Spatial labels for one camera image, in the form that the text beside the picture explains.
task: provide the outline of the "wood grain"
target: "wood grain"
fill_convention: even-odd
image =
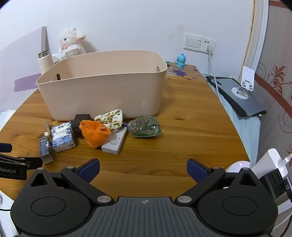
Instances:
[[[89,148],[84,139],[76,148],[57,154],[44,165],[49,172],[78,167],[91,158],[100,160],[100,174],[91,182],[115,199],[118,196],[171,196],[173,199],[196,183],[188,176],[186,162],[194,158],[208,167],[228,167],[248,160],[230,118],[203,79],[166,76],[157,114],[162,134],[134,138],[127,133],[119,155]],[[12,156],[38,156],[38,136],[44,121],[57,124],[37,90],[0,131],[0,142],[13,145]],[[12,199],[25,181],[0,179],[0,190]]]

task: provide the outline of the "orange plush item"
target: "orange plush item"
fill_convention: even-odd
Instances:
[[[82,120],[79,128],[86,143],[92,148],[98,148],[104,144],[111,134],[110,129],[98,121]]]

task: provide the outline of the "beige plastic bin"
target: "beige plastic bin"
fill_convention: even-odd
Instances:
[[[76,114],[94,118],[115,109],[136,118],[158,112],[166,69],[152,51],[105,51],[62,60],[36,83],[56,120],[73,120]],[[54,80],[56,74],[61,80]]]

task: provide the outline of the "triangular cutout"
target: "triangular cutout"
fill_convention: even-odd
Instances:
[[[244,174],[239,184],[247,186],[256,186],[256,183],[254,182],[250,174]]]
[[[32,187],[37,187],[37,186],[43,186],[43,185],[47,185],[47,181],[45,180],[45,177],[43,176],[43,174],[38,174],[36,176],[36,178],[34,179],[34,181],[32,182],[31,186]]]

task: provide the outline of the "blue toy figurine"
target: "blue toy figurine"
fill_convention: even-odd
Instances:
[[[181,55],[177,56],[175,63],[176,63],[176,67],[184,67],[185,66],[185,61],[187,60],[187,58],[185,57],[185,55],[182,53]]]

